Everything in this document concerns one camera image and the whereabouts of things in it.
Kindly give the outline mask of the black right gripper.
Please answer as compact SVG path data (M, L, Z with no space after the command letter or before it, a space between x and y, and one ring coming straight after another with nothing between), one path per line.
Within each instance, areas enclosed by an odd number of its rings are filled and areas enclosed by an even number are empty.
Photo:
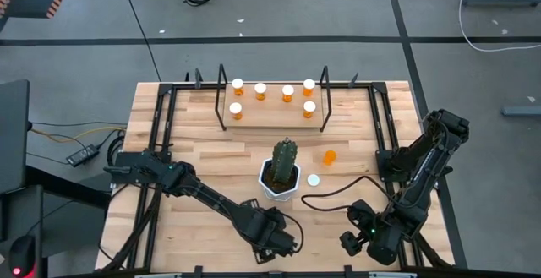
M396 261L399 242L402 240L402 232L395 226L364 225L363 237L350 231L341 235L342 247L349 256L355 256L362 251L363 243L367 246L369 257L383 265L391 265Z

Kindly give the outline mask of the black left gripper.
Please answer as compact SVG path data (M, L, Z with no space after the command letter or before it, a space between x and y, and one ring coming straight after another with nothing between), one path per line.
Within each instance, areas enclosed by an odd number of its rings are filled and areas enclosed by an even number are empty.
M295 237L284 231L284 214L276 207L263 209L257 199L244 201L243 207L251 211L248 221L243 223L243 236L251 245L257 264L295 254Z

